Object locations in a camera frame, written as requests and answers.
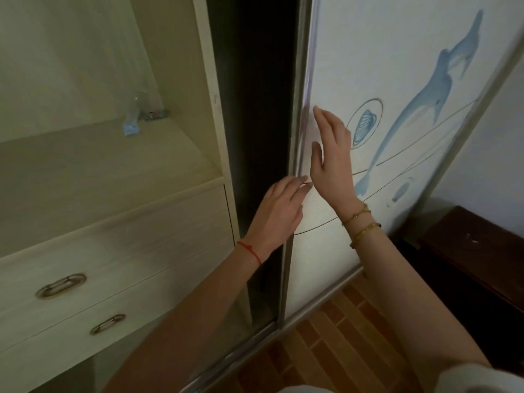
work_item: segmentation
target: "oval drawer pull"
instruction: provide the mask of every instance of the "oval drawer pull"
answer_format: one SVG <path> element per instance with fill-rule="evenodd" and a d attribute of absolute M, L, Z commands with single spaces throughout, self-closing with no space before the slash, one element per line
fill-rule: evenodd
<path fill-rule="evenodd" d="M 77 287 L 78 285 L 85 282 L 87 279 L 88 278 L 82 273 L 70 275 L 68 277 L 64 277 L 63 279 L 55 281 L 52 284 L 47 284 L 43 286 L 36 292 L 35 295 L 38 299 L 53 297 L 57 294 L 60 294 L 61 292 L 67 291 L 73 287 Z"/>
<path fill-rule="evenodd" d="M 97 325 L 95 328 L 90 330 L 89 333 L 91 335 L 100 334 L 102 331 L 107 330 L 108 328 L 112 327 L 113 325 L 115 325 L 116 323 L 122 321 L 125 318 L 126 318 L 125 314 L 117 314 L 117 315 L 107 319 L 103 323 L 100 323 L 99 325 Z"/>

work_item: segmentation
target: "person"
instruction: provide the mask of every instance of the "person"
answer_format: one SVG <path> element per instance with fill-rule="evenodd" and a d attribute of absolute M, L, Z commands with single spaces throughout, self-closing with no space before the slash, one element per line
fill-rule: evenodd
<path fill-rule="evenodd" d="M 524 391 L 524 380 L 491 368 L 472 337 L 397 251 L 372 214 L 363 212 L 365 205 L 353 189 L 350 132 L 328 111 L 315 106 L 313 114 L 324 151 L 313 143 L 312 182 L 343 222 L 424 391 Z M 177 392 L 185 386 L 259 260 L 263 263 L 302 220 L 302 203 L 312 187 L 306 180 L 288 176 L 269 188 L 243 245 L 236 246 L 146 337 L 109 381 L 105 393 Z M 284 390 L 325 391 L 305 386 Z"/>

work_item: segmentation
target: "dark wooden furniture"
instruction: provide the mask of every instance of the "dark wooden furniture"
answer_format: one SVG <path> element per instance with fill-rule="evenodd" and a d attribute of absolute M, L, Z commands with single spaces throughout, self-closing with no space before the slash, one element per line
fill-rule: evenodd
<path fill-rule="evenodd" d="M 413 267 L 495 367 L 521 374 L 524 239 L 458 206 L 419 241 Z"/>

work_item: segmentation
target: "gold bracelet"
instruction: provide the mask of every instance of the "gold bracelet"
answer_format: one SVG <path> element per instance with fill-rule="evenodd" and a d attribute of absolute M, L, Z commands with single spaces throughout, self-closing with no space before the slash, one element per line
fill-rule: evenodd
<path fill-rule="evenodd" d="M 358 233 L 356 236 L 355 236 L 355 239 L 352 241 L 351 243 L 351 248 L 352 249 L 355 249 L 355 245 L 358 244 L 358 242 L 370 231 L 372 230 L 373 228 L 375 227 L 382 227 L 381 224 L 377 223 L 377 222 L 374 222 L 374 223 L 371 223 L 370 225 L 368 225 L 364 230 L 362 230 L 360 233 Z"/>
<path fill-rule="evenodd" d="M 350 223 L 353 219 L 357 219 L 360 214 L 363 214 L 364 212 L 371 213 L 370 209 L 367 207 L 367 204 L 364 203 L 364 208 L 362 208 L 361 211 L 358 211 L 355 215 L 353 215 L 351 218 L 346 220 L 345 222 L 342 222 L 342 226 L 345 226 L 346 223 Z"/>

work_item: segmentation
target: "forearm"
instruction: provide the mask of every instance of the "forearm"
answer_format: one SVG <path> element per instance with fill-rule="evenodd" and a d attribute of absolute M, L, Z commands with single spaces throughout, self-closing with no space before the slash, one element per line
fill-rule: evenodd
<path fill-rule="evenodd" d="M 370 223 L 369 213 L 346 224 L 353 239 Z M 438 376 L 455 364 L 488 360 L 468 332 L 379 228 L 356 245 L 386 319 L 400 338 L 424 389 L 433 391 Z"/>
<path fill-rule="evenodd" d="M 237 247 L 140 344 L 104 392 L 182 389 L 213 332 L 257 267 L 252 254 Z"/>

